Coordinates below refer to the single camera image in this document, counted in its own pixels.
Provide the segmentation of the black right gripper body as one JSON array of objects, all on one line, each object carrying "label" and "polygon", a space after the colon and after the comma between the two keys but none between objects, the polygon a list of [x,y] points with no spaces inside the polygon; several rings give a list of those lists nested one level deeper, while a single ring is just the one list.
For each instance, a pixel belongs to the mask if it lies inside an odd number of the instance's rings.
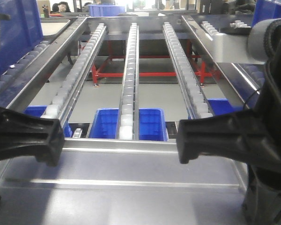
[{"label": "black right gripper body", "polygon": [[262,93],[254,109],[219,116],[181,120],[177,134],[180,163],[207,154],[262,169],[281,169],[281,117],[278,99]]}]

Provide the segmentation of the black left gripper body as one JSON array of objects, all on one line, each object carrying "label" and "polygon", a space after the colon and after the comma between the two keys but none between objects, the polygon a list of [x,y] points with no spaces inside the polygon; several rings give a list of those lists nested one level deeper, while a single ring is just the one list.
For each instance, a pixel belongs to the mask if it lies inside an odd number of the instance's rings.
[{"label": "black left gripper body", "polygon": [[65,142],[57,119],[42,119],[0,107],[0,161],[34,156],[48,166],[58,164]]}]

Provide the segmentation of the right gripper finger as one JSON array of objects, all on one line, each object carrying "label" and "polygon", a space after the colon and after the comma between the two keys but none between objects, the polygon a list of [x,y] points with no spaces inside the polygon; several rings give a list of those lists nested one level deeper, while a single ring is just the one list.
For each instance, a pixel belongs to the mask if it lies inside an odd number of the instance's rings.
[{"label": "right gripper finger", "polygon": [[281,225],[281,174],[249,165],[242,208],[249,225]]}]

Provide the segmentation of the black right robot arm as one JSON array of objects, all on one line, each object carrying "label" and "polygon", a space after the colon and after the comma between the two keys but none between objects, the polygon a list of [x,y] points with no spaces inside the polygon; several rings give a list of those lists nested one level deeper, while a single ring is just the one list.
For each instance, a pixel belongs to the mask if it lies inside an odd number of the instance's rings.
[{"label": "black right robot arm", "polygon": [[179,161],[201,154],[230,158],[248,166],[243,202],[250,225],[281,225],[281,18],[253,26],[251,56],[265,62],[265,82],[255,107],[219,116],[181,120]]}]

